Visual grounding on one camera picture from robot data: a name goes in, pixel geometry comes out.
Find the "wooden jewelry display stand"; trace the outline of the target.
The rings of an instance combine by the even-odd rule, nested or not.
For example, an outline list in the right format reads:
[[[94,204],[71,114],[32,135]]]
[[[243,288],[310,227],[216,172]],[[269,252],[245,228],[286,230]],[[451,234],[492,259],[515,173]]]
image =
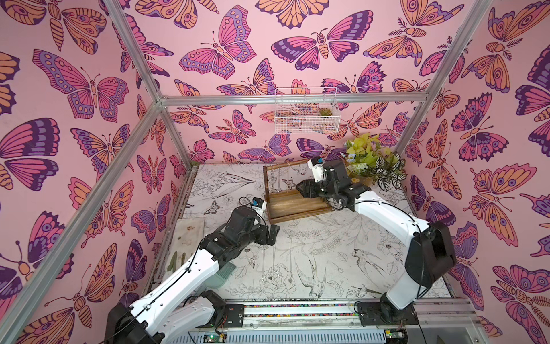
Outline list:
[[[273,224],[332,211],[320,197],[304,198],[296,189],[302,181],[313,178],[306,159],[263,166],[263,178],[266,212]]]

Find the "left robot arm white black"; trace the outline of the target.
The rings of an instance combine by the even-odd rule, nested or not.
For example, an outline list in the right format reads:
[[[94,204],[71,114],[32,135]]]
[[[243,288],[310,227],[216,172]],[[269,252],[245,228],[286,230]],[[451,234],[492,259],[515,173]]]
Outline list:
[[[105,343],[164,343],[194,328],[218,328],[226,302],[200,286],[236,259],[251,243],[272,246],[279,226],[264,219],[266,203],[255,198],[233,210],[229,220],[198,244],[192,257],[157,288],[129,306],[116,305],[107,317]]]

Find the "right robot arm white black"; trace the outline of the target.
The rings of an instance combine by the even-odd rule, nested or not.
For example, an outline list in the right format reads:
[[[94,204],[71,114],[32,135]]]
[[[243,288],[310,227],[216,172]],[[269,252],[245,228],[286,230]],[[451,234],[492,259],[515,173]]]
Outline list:
[[[352,182],[342,161],[325,161],[316,156],[307,165],[313,177],[296,186],[304,198],[320,197],[333,209],[349,209],[365,216],[408,249],[405,272],[380,298],[382,321],[401,319],[405,308],[425,296],[457,263],[448,226],[414,217],[386,202],[363,183]]]

